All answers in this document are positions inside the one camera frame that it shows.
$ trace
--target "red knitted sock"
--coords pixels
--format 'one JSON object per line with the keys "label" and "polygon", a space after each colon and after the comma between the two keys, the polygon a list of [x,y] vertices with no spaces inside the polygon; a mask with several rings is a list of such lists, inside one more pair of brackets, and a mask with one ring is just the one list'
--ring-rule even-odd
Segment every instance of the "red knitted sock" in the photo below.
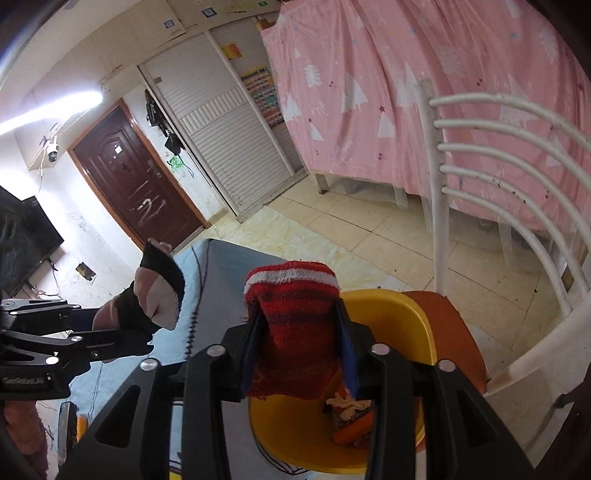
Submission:
{"label": "red knitted sock", "polygon": [[321,263],[300,261],[255,268],[246,279],[244,298],[249,315],[260,304],[269,326],[248,395],[320,398],[340,368],[334,272]]}

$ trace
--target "white rolling shutter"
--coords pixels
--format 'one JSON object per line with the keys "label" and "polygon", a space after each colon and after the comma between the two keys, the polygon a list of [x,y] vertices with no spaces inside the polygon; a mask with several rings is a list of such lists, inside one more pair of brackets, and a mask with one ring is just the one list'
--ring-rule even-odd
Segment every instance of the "white rolling shutter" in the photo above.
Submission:
{"label": "white rolling shutter", "polygon": [[243,91],[204,35],[144,64],[239,212],[291,177]]}
{"label": "white rolling shutter", "polygon": [[291,163],[291,166],[295,171],[298,171],[302,168],[302,162],[300,159],[300,155],[297,152],[296,146],[291,139],[290,131],[287,129],[287,125],[285,122],[280,123],[279,125],[272,128],[273,134],[275,138],[279,142],[279,145],[285,152],[288,160]]}

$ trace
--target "door frame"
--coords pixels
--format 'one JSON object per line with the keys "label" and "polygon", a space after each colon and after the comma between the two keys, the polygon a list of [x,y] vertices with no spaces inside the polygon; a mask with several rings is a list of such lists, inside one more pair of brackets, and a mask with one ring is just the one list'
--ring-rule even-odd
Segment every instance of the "door frame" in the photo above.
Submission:
{"label": "door frame", "polygon": [[164,164],[164,161],[162,160],[162,158],[160,157],[158,152],[156,152],[156,149],[154,148],[154,146],[152,145],[150,140],[148,140],[148,138],[145,136],[144,131],[141,129],[141,127],[139,126],[139,124],[135,120],[134,116],[129,111],[129,107],[127,106],[127,104],[125,103],[125,101],[122,98],[117,100],[113,105],[111,105],[111,107],[109,107],[103,114],[101,114],[101,116],[98,117],[97,120],[95,120],[87,128],[85,128],[85,130],[76,138],[76,140],[74,140],[72,142],[72,144],[67,149],[67,152],[69,153],[70,158],[74,162],[74,165],[76,166],[76,168],[78,168],[78,170],[80,171],[80,174],[82,175],[82,177],[84,178],[84,180],[86,181],[86,183],[88,184],[88,186],[90,187],[92,192],[97,196],[97,198],[103,204],[103,206],[106,208],[106,210],[109,212],[109,214],[115,219],[115,222],[117,222],[117,224],[121,227],[121,229],[127,234],[128,237],[130,237],[133,240],[133,242],[140,249],[142,249],[144,247],[144,242],[142,242],[141,238],[137,235],[137,233],[134,232],[134,230],[131,228],[131,226],[129,226],[127,224],[127,222],[125,222],[125,220],[123,220],[123,218],[121,218],[119,213],[117,213],[115,208],[111,205],[109,199],[103,194],[101,189],[98,188],[97,184],[94,182],[94,180],[90,176],[90,173],[83,167],[82,163],[80,162],[80,159],[78,159],[78,157],[74,153],[74,149],[76,148],[78,143],[80,143],[82,141],[82,139],[92,131],[92,129],[94,127],[96,127],[99,123],[101,123],[116,108],[122,109],[125,117],[129,121],[129,124],[131,125],[131,128],[134,130],[134,132],[138,136],[139,140],[146,147],[149,154],[152,155],[152,157],[154,158],[154,161],[159,162],[160,167],[162,168],[167,180],[173,185],[173,187],[175,188],[175,190],[177,190],[177,192],[179,193],[179,195],[181,196],[183,201],[187,204],[187,206],[191,209],[191,211],[197,216],[198,220],[202,223],[203,228],[206,229],[206,228],[211,227],[212,224],[209,223],[205,219],[205,217],[199,211],[199,208],[197,208],[197,205],[195,205],[193,203],[191,198],[189,198],[187,192],[184,191],[184,189],[178,183],[178,180],[174,177],[172,172]]}

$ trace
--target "metal screw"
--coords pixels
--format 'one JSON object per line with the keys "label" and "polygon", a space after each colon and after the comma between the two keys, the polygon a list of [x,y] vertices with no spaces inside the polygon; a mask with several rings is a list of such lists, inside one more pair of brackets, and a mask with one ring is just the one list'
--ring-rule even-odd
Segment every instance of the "metal screw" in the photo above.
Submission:
{"label": "metal screw", "polygon": [[149,372],[158,366],[159,362],[155,358],[147,358],[146,360],[142,360],[139,367],[144,372]]}
{"label": "metal screw", "polygon": [[447,359],[443,359],[443,360],[439,360],[439,363],[437,364],[437,366],[439,367],[439,370],[442,370],[444,372],[453,372],[456,369],[456,364],[454,362],[452,362],[451,360],[447,360]]}
{"label": "metal screw", "polygon": [[388,355],[390,353],[390,347],[385,343],[375,343],[371,346],[371,351],[376,355]]}
{"label": "metal screw", "polygon": [[223,345],[212,345],[207,349],[209,356],[222,356],[224,353],[226,353],[226,347]]}

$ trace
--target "sticker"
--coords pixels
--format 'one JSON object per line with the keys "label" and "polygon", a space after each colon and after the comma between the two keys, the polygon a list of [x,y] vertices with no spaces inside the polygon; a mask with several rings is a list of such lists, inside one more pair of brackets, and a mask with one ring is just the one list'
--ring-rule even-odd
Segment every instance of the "sticker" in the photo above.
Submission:
{"label": "sticker", "polygon": [[265,66],[261,66],[246,75],[242,75],[241,80],[269,127],[273,128],[283,123],[277,90],[271,72]]}
{"label": "sticker", "polygon": [[206,18],[211,18],[214,15],[217,15],[217,12],[212,7],[208,7],[205,10],[201,10],[201,13],[205,15]]}
{"label": "sticker", "polygon": [[222,45],[222,52],[228,58],[228,60],[236,60],[242,58],[242,53],[238,46],[235,43],[230,43],[229,45]]}

